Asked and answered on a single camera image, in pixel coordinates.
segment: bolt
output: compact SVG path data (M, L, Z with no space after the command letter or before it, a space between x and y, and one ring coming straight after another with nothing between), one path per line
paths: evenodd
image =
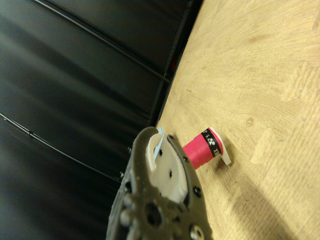
M201 197L201 189L200 189L200 187L197 187L197 186L193 187L193 191L194 191L194 194L197 195L198 198Z
M120 180L124 179L125 174L121 171L120 172Z
M192 240L205 240L205 235L198 225L191 225L190 237Z

